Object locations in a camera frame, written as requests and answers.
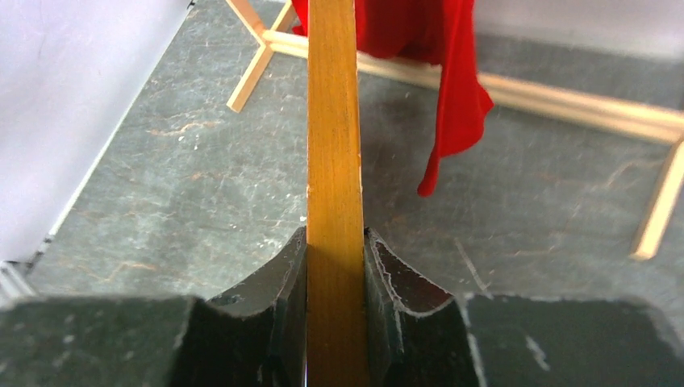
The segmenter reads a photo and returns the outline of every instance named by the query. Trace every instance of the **wooden rod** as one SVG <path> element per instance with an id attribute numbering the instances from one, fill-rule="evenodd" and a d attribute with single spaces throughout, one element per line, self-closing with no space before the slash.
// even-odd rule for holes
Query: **wooden rod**
<path id="1" fill-rule="evenodd" d="M 656 191 L 651 197 L 646 218 L 642 222 L 632 249 L 632 258 L 649 260 L 658 253 L 684 181 L 684 139 L 673 145 L 663 164 Z"/>
<path id="2" fill-rule="evenodd" d="M 249 29 L 249 25 L 245 22 L 245 20 L 248 20 L 249 17 L 246 15 L 252 15 L 253 21 L 255 17 L 254 15 L 257 14 L 252 6 L 250 6 L 248 3 L 235 2 L 235 0 L 227 1 L 229 4 L 232 4 L 233 10 L 238 14 L 240 20 L 242 20 L 243 23 L 245 23 L 245 26 L 247 26 Z M 282 7 L 282 10 L 276 17 L 275 22 L 273 22 L 271 31 L 287 31 L 296 18 L 297 14 L 294 12 L 292 2 L 287 2 L 285 6 Z M 259 34 L 263 34 L 263 32 L 264 30 L 262 28 L 260 29 Z M 263 75 L 266 67 L 269 65 L 271 58 L 273 57 L 273 49 L 261 40 L 261 36 L 259 41 L 259 49 L 256 50 L 256 54 L 252 58 L 252 62 L 249 63 L 247 70 L 245 70 L 243 76 L 240 78 L 240 82 L 233 90 L 233 94 L 231 94 L 231 97 L 228 99 L 228 103 L 226 104 L 235 112 L 240 112 L 244 107 L 244 104 L 247 103 L 249 96 L 252 95 L 254 88 L 257 87 L 257 83 L 261 79 L 261 75 Z"/>
<path id="3" fill-rule="evenodd" d="M 275 52 L 307 58 L 303 36 L 264 31 Z M 440 87 L 440 67 L 411 60 L 379 60 L 359 53 L 360 71 L 432 89 Z M 533 82 L 480 73 L 479 80 L 500 106 L 598 127 L 621 135 L 671 144 L 684 135 L 684 113 L 579 93 Z"/>
<path id="4" fill-rule="evenodd" d="M 353 0 L 309 1 L 307 384 L 369 385 Z"/>

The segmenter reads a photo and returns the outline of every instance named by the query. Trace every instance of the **red fabric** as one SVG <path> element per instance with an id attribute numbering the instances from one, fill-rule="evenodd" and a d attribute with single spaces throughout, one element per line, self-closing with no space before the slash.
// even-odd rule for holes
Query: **red fabric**
<path id="1" fill-rule="evenodd" d="M 292 0 L 307 35 L 308 0 Z M 377 58 L 403 56 L 442 65 L 435 144 L 418 194 L 432 195 L 440 160 L 475 145 L 494 106 L 478 82 L 475 0 L 356 0 L 357 49 Z"/>

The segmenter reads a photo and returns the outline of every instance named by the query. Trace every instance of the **gray marble floor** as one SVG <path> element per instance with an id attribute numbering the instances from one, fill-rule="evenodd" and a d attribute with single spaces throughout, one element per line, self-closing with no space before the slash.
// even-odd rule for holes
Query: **gray marble floor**
<path id="1" fill-rule="evenodd" d="M 681 107 L 680 63 L 479 39 L 485 71 Z M 236 114 L 255 49 L 223 2 L 197 5 L 31 272 L 39 291 L 209 297 L 305 223 L 306 63 L 276 55 Z M 361 75 L 360 94 L 366 223 L 425 275 L 454 292 L 636 295 L 684 336 L 684 205 L 658 257 L 628 259 L 667 147 L 497 107 L 419 198 L 436 93 Z"/>

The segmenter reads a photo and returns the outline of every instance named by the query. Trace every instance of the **wooden leg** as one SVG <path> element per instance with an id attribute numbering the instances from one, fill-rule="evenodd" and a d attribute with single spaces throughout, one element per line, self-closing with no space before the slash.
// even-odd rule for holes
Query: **wooden leg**
<path id="1" fill-rule="evenodd" d="M 669 153 L 649 204 L 648 214 L 637 233 L 632 258 L 649 260 L 660 247 L 662 237 L 677 205 L 684 181 L 684 139 L 680 139 Z"/>
<path id="2" fill-rule="evenodd" d="M 353 0 L 309 1 L 308 385 L 369 385 Z"/>
<path id="3" fill-rule="evenodd" d="M 238 14 L 238 17 L 240 17 L 240 20 L 243 21 L 245 26 L 249 28 L 249 31 L 257 37 L 256 39 L 258 41 L 261 42 L 261 46 L 256 51 L 256 54 L 254 55 L 252 62 L 250 62 L 249 66 L 247 67 L 247 70 L 244 72 L 244 75 L 242 76 L 242 78 L 240 78 L 240 82 L 235 87 L 235 90 L 233 90 L 233 94 L 228 99 L 227 106 L 235 112 L 240 112 L 244 107 L 244 104 L 249 99 L 249 96 L 252 95 L 252 92 L 254 91 L 254 88 L 257 86 L 257 82 L 259 81 L 259 79 L 261 79 L 261 76 L 264 74 L 266 67 L 269 65 L 269 62 L 273 57 L 273 49 L 268 45 L 268 43 L 264 42 L 261 37 L 265 30 L 263 28 L 263 23 L 259 19 L 259 16 L 254 11 L 254 9 L 245 0 L 227 0 L 227 2 L 231 5 L 231 8 Z M 282 7 L 280 14 L 276 18 L 276 21 L 273 23 L 273 26 L 271 27 L 271 30 L 280 32 L 287 31 L 287 29 L 290 28 L 290 26 L 296 18 L 297 15 L 294 13 L 292 3 L 287 2 Z M 250 27 L 254 24 L 256 24 L 257 26 L 261 25 L 260 29 Z"/>

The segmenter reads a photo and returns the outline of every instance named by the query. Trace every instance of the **wooden frame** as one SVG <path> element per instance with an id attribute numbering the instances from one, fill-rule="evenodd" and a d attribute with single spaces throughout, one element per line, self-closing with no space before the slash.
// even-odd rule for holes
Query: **wooden frame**
<path id="1" fill-rule="evenodd" d="M 274 52 L 302 58 L 308 57 L 309 42 L 305 37 L 286 33 L 296 19 L 291 4 L 286 3 L 276 23 L 264 28 L 248 0 L 226 0 L 261 46 L 243 75 L 228 106 L 240 111 L 258 82 Z M 440 67 L 409 60 L 378 60 L 357 54 L 360 71 L 412 85 L 436 89 Z M 662 178 L 654 190 L 646 217 L 636 233 L 632 257 L 648 260 L 657 254 L 662 236 L 674 210 L 684 175 L 684 113 L 655 106 L 585 94 L 568 89 L 481 73 L 480 82 L 498 105 L 524 110 L 554 119 L 579 123 L 639 139 L 672 144 L 672 156 L 665 162 Z"/>

